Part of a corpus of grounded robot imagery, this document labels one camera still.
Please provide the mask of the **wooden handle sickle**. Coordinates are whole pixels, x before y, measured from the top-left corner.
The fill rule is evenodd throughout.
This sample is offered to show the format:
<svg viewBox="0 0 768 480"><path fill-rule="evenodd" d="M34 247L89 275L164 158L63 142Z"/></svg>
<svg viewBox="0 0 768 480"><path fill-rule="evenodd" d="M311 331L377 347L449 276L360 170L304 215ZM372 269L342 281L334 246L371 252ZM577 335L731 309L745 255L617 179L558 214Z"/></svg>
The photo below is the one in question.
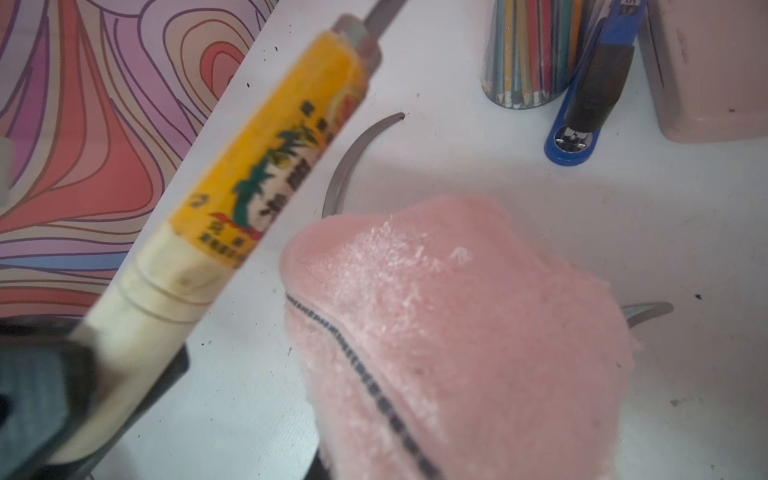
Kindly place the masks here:
<svg viewBox="0 0 768 480"><path fill-rule="evenodd" d="M404 112L397 112L371 125L348 148L339 161L330 179L321 213L325 219L339 213L343 196L353 174L354 168L368 146L384 131L406 117Z"/></svg>
<svg viewBox="0 0 768 480"><path fill-rule="evenodd" d="M402 3L322 32L186 198L124 262L72 332L92 348L97 400L50 458L79 461L126 423L364 100Z"/></svg>

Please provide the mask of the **pink terry rag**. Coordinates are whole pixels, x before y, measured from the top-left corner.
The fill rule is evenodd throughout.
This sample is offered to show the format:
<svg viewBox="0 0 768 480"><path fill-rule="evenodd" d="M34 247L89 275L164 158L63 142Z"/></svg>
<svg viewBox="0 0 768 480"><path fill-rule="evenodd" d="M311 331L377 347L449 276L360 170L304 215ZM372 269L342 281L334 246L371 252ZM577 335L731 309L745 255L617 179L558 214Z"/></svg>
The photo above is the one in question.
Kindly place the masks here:
<svg viewBox="0 0 768 480"><path fill-rule="evenodd" d="M491 201L314 223L280 261L333 479L611 479L634 341Z"/></svg>

